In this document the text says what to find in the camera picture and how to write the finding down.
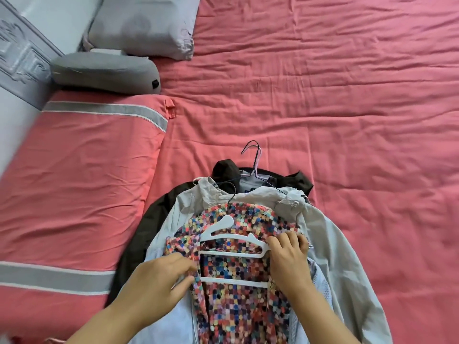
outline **person's left arm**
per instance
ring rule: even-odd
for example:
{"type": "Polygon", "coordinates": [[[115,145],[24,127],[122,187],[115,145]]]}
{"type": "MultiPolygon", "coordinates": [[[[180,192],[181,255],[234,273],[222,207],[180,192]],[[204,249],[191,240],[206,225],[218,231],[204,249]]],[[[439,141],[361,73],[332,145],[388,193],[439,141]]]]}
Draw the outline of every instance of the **person's left arm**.
{"type": "Polygon", "coordinates": [[[176,306],[194,277],[187,276],[175,285],[176,281],[196,269],[193,261],[179,253],[140,264],[113,303],[89,320],[66,344],[126,344],[138,331],[176,306]]]}

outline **person's left hand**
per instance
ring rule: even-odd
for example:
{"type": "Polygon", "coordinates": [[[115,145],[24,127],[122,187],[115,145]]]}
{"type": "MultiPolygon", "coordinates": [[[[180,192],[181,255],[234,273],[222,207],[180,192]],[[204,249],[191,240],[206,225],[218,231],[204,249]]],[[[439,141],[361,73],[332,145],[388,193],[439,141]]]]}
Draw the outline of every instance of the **person's left hand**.
{"type": "Polygon", "coordinates": [[[110,307],[129,319],[135,330],[149,326],[169,313],[182,299],[194,281],[188,275],[175,285],[184,274],[195,272],[197,266],[180,253],[141,263],[110,307]]]}

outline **forearm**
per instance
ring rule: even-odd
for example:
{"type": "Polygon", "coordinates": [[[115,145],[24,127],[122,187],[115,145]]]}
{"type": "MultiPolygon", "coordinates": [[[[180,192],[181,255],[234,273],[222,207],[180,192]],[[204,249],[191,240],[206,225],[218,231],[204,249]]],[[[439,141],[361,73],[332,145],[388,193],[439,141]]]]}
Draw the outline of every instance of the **forearm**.
{"type": "Polygon", "coordinates": [[[305,290],[290,303],[311,344],[359,344],[316,289],[305,290]]]}
{"type": "Polygon", "coordinates": [[[127,344],[136,333],[125,314],[108,307],[94,315],[66,344],[127,344]]]}

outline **hand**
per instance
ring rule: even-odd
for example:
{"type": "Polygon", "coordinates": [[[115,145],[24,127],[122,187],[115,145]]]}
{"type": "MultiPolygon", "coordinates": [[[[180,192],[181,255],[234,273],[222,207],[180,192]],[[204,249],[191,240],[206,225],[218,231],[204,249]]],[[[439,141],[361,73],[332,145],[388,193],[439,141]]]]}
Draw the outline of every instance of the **hand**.
{"type": "Polygon", "coordinates": [[[292,301],[315,289],[307,263],[309,243],[307,238],[293,231],[267,238],[270,251],[271,277],[275,284],[292,301]]]}
{"type": "Polygon", "coordinates": [[[176,306],[194,277],[188,275],[172,287],[180,276],[196,270],[195,263],[180,253],[141,263],[109,307],[118,314],[124,314],[134,330],[140,331],[176,306]]]}

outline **mosaic patterned fabric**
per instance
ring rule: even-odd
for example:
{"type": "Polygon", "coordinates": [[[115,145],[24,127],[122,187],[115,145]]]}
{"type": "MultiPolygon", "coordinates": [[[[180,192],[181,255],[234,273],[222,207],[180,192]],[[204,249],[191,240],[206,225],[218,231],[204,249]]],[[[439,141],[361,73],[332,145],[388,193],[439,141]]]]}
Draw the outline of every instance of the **mosaic patterned fabric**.
{"type": "Polygon", "coordinates": [[[232,203],[214,206],[193,217],[175,237],[167,240],[166,254],[181,252],[199,266],[193,284],[193,300],[200,344],[286,344],[290,305],[269,276],[269,258],[238,258],[201,255],[200,250],[260,252],[260,247],[245,241],[217,239],[200,243],[200,234],[224,215],[235,224],[218,234],[253,233],[261,241],[282,231],[297,230],[264,206],[232,203]],[[250,286],[202,283],[203,277],[268,282],[268,289],[250,286]]]}

